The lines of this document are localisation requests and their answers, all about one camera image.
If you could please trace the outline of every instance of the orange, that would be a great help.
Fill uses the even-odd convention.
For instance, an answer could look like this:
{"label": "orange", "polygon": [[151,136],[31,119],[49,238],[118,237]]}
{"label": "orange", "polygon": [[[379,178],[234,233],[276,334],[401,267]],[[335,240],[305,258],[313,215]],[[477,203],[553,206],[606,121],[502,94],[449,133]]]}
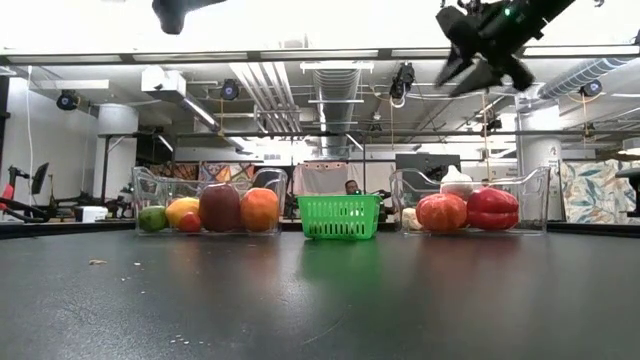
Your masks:
{"label": "orange", "polygon": [[276,227],[280,219],[278,196],[269,189],[253,188],[240,202],[240,218],[244,227],[263,232]]}

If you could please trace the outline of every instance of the clear plastic bin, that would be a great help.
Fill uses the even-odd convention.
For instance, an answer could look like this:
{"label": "clear plastic bin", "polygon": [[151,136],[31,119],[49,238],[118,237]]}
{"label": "clear plastic bin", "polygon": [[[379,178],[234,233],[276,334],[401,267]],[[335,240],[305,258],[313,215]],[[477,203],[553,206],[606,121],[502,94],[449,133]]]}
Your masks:
{"label": "clear plastic bin", "polygon": [[[283,170],[266,168],[257,171],[251,180],[238,182],[205,182],[195,180],[181,180],[153,175],[145,167],[134,167],[133,174],[133,201],[136,213],[136,229],[140,234],[172,234],[185,232],[189,234],[275,234],[280,231],[280,216],[284,208],[287,174]],[[218,205],[219,197],[216,201],[207,200],[207,209],[214,208],[215,211],[205,211],[200,206],[201,195],[208,187],[222,187],[229,185],[234,195],[237,193],[241,206],[237,202],[231,201],[229,206]],[[243,198],[255,188],[269,189],[275,193],[277,201],[277,217],[268,212],[268,216],[255,215],[256,209],[262,208],[265,203],[261,197],[257,202],[245,204]],[[270,193],[266,204],[273,204]],[[171,207],[176,201],[180,201],[179,206]],[[182,213],[197,213],[201,220],[200,230],[191,226],[186,230],[186,226],[180,223]]]}
{"label": "clear plastic bin", "polygon": [[[490,182],[460,182],[447,183],[441,188],[441,183],[427,178],[417,169],[402,169],[391,174],[389,180],[391,183],[391,193],[393,205],[396,209],[395,221],[396,227],[404,234],[446,234],[446,235],[539,235],[547,230],[547,204],[549,194],[549,167],[540,167],[532,171],[529,175],[518,178],[495,179]],[[467,211],[466,221],[457,230],[436,231],[425,230],[421,222],[417,219],[415,209],[426,196],[439,194],[442,192],[450,192],[454,188],[462,188],[468,190],[467,196],[458,196],[464,201],[464,210]],[[478,203],[484,201],[482,197],[476,194],[483,188],[493,188],[500,191],[508,192],[517,200],[517,217],[513,217],[509,221],[506,228],[499,230],[491,229],[491,217],[495,214],[480,214],[483,218],[479,218],[478,211],[473,214],[469,213],[467,202],[472,191],[476,198],[473,200],[474,207],[478,207]],[[472,227],[473,224],[481,224],[485,230],[478,227]]]}

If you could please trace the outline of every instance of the tomato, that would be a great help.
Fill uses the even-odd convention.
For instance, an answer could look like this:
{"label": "tomato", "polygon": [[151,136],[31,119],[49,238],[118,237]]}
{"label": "tomato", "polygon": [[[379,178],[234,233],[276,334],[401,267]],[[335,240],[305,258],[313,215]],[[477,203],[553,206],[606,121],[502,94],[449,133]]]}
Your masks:
{"label": "tomato", "polygon": [[452,194],[433,194],[420,200],[416,217],[424,230],[446,232],[459,229],[467,220],[464,201]]}

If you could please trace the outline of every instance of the person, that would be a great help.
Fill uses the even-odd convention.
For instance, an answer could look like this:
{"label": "person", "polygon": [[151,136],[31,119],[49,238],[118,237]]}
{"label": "person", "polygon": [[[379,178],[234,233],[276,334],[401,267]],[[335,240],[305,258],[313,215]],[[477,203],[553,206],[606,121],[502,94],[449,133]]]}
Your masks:
{"label": "person", "polygon": [[355,195],[360,189],[358,188],[358,183],[355,180],[349,180],[344,183],[344,190],[347,195]]}

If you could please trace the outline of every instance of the wall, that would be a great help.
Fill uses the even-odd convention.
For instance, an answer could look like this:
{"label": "wall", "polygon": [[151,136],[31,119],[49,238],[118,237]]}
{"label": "wall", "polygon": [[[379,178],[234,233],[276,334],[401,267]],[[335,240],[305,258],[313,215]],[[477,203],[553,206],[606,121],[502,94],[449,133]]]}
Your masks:
{"label": "wall", "polygon": [[[2,150],[0,186],[9,182],[7,169],[13,165],[29,171],[29,137],[26,108],[27,82],[12,78],[9,85],[8,111],[5,141]],[[84,189],[93,185],[93,161],[96,148],[97,121],[84,112],[63,112],[53,100],[33,91],[30,93],[31,134],[33,139],[33,168],[49,162],[49,174],[53,174],[54,196],[66,198],[78,196],[82,186],[82,169],[85,164]],[[42,191],[35,196],[38,204],[47,204],[51,191],[49,178]],[[15,199],[28,203],[27,181],[16,181]]]}

